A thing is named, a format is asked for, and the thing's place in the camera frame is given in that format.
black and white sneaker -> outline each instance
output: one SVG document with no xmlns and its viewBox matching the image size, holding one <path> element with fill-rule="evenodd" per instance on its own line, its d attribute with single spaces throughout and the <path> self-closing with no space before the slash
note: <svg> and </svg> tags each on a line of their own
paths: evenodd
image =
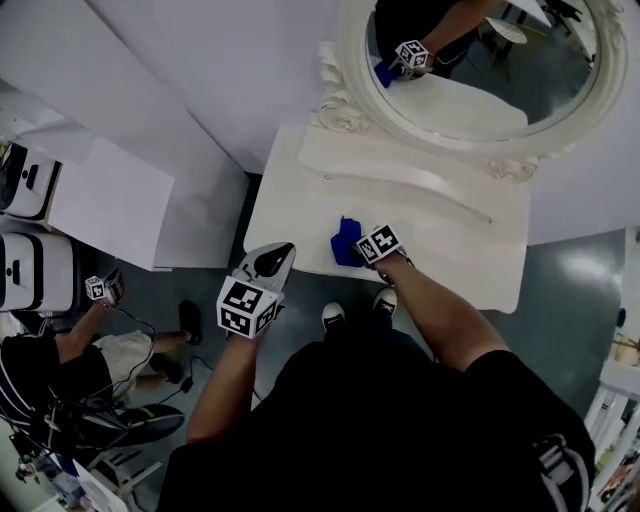
<svg viewBox="0 0 640 512">
<path fill-rule="evenodd" d="M 373 312 L 393 315 L 398 307 L 398 296 L 392 288 L 383 288 L 373 299 Z"/>
<path fill-rule="evenodd" d="M 337 302 L 329 302 L 322 310 L 322 325 L 325 332 L 342 327 L 347 319 L 344 315 L 344 309 Z"/>
</svg>

black shirt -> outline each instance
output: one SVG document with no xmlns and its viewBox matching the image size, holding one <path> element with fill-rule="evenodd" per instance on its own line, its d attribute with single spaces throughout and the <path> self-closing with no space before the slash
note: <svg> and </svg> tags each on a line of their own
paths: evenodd
<svg viewBox="0 0 640 512">
<path fill-rule="evenodd" d="M 509 352 L 461 373 L 399 343 L 314 343 L 226 438 L 172 454 L 158 511 L 387 502 L 555 510 L 533 450 L 554 434 L 580 454 L 591 482 L 582 421 Z"/>
</svg>

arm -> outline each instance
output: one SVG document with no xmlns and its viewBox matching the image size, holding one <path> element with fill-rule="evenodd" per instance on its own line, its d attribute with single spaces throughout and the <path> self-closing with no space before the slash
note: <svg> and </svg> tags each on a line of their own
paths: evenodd
<svg viewBox="0 0 640 512">
<path fill-rule="evenodd" d="M 431 55 L 476 28 L 498 5 L 499 0 L 462 0 L 447 11 L 444 18 L 421 42 Z"/>
<path fill-rule="evenodd" d="M 108 309 L 99 302 L 94 302 L 69 334 L 58 334 L 56 345 L 60 364 L 68 363 L 80 357 L 84 349 L 91 343 L 91 338 L 98 332 L 102 319 Z"/>
<path fill-rule="evenodd" d="M 248 411 L 256 377 L 258 340 L 234 334 L 209 377 L 187 426 L 187 443 L 211 441 Z"/>
<path fill-rule="evenodd" d="M 440 362 L 460 371 L 493 350 L 508 350 L 493 326 L 467 301 L 395 253 L 375 264 L 396 291 Z"/>
</svg>

white appliance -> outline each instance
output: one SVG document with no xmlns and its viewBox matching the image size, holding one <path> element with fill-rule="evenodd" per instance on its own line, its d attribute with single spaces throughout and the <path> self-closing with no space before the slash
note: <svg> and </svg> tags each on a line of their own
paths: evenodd
<svg viewBox="0 0 640 512">
<path fill-rule="evenodd" d="M 0 212 L 42 220 L 61 165 L 44 153 L 9 143 L 0 166 Z"/>
<path fill-rule="evenodd" d="M 71 309 L 79 289 L 74 252 L 65 236 L 1 233 L 0 311 L 62 313 Z"/>
</svg>

marker cube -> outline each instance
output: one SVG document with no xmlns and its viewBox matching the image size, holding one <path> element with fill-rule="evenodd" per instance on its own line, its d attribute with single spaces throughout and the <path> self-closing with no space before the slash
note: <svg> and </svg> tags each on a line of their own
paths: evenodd
<svg viewBox="0 0 640 512">
<path fill-rule="evenodd" d="M 423 68 L 427 64 L 429 52 L 418 40 L 406 41 L 396 48 L 398 58 L 407 69 Z"/>
<path fill-rule="evenodd" d="M 84 287 L 87 291 L 87 295 L 91 300 L 104 299 L 107 296 L 104 282 L 99 277 L 93 276 L 85 279 Z"/>
<path fill-rule="evenodd" d="M 227 276 L 216 311 L 223 329 L 255 338 L 276 316 L 281 295 Z"/>
<path fill-rule="evenodd" d="M 388 224 L 377 227 L 370 234 L 356 242 L 358 251 L 360 251 L 369 265 L 388 256 L 401 246 L 400 239 Z"/>
</svg>

